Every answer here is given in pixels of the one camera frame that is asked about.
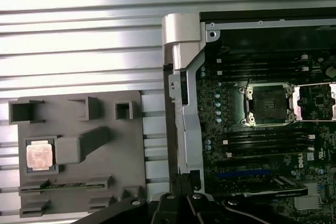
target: pcie slot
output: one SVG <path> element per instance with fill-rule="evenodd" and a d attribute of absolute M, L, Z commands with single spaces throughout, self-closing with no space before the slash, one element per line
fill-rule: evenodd
<path fill-rule="evenodd" d="M 256 169 L 256 170 L 238 170 L 236 172 L 217 173 L 217 178 L 233 178 L 233 177 L 245 177 L 245 176 L 262 176 L 270 175 L 269 169 Z"/>

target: black plastic component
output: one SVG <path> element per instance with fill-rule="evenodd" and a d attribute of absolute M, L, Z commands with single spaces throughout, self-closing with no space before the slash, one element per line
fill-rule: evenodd
<path fill-rule="evenodd" d="M 285 89 L 282 86 L 255 87 L 253 108 L 257 124 L 285 123 L 287 118 Z"/>
<path fill-rule="evenodd" d="M 201 189 L 201 172 L 200 170 L 191 170 L 190 171 L 190 180 L 192 187 L 195 191 Z"/>
<path fill-rule="evenodd" d="M 129 102 L 116 102 L 116 120 L 119 119 L 134 119 L 134 107 L 131 101 Z"/>
<path fill-rule="evenodd" d="M 50 182 L 47 179 L 24 183 L 19 187 L 19 195 L 20 196 L 40 195 L 41 191 L 39 190 L 49 184 Z"/>
<path fill-rule="evenodd" d="M 33 119 L 45 120 L 45 123 L 18 125 L 20 185 L 26 186 L 32 180 L 50 181 L 40 187 L 20 190 L 24 195 L 22 207 L 32 201 L 48 199 L 50 207 L 41 213 L 85 212 L 90 208 L 91 199 L 118 198 L 122 187 L 135 185 L 146 189 L 139 91 L 47 95 L 18 100 L 23 104 L 44 101 L 35 104 Z M 116 120 L 114 105 L 121 101 L 131 101 L 138 116 L 133 120 Z"/>
<path fill-rule="evenodd" d="M 108 127 L 97 127 L 74 137 L 60 137 L 55 141 L 56 163 L 79 164 L 96 149 L 111 140 Z"/>
<path fill-rule="evenodd" d="M 44 101 L 17 100 L 9 101 L 9 124 L 44 123 L 38 118 L 35 107 Z"/>
<path fill-rule="evenodd" d="M 291 19 L 335 18 L 336 7 L 301 8 L 301 9 L 271 9 L 271 10 L 235 10 L 225 12 L 201 12 L 202 22 L 239 22 L 241 20 L 259 21 Z"/>
<path fill-rule="evenodd" d="M 112 176 L 105 176 L 105 177 L 95 177 L 90 178 L 85 185 L 87 186 L 87 191 L 105 191 L 108 190 L 109 187 L 113 183 Z"/>
<path fill-rule="evenodd" d="M 113 204 L 116 199 L 111 197 L 103 197 L 103 198 L 92 198 L 88 203 L 88 212 L 97 212 L 105 207 L 109 207 Z"/>
<path fill-rule="evenodd" d="M 38 202 L 29 202 L 23 205 L 20 209 L 20 217 L 41 217 L 47 208 L 49 207 L 50 202 L 48 201 L 38 201 Z"/>
<path fill-rule="evenodd" d="M 69 101 L 74 102 L 75 119 L 78 121 L 98 119 L 101 115 L 99 100 L 95 97 L 70 99 Z"/>

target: green circuit board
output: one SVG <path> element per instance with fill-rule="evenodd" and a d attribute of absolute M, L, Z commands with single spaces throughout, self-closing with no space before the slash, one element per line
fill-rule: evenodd
<path fill-rule="evenodd" d="M 198 114 L 202 128 L 205 191 L 215 198 L 235 190 L 271 188 L 269 176 L 285 176 L 308 187 L 304 197 L 268 197 L 256 199 L 260 204 L 272 205 L 274 211 L 304 223 L 336 223 L 336 122 L 291 122 L 288 125 L 248 127 L 242 125 L 246 117 L 244 95 L 239 91 L 254 83 L 286 82 L 294 85 L 316 83 L 300 89 L 299 105 L 305 120 L 332 119 L 331 88 L 327 84 L 336 81 L 336 56 L 331 51 L 294 52 L 305 55 L 303 73 L 286 78 L 268 79 L 267 74 L 253 78 L 225 78 L 221 69 L 226 64 L 223 52 L 206 51 L 204 64 L 196 73 Z M 288 136 L 303 131 L 311 148 L 309 152 L 286 148 Z M 223 150 L 227 134 L 246 132 L 279 132 L 284 142 L 279 152 L 260 155 L 249 152 L 249 157 L 228 157 Z"/>

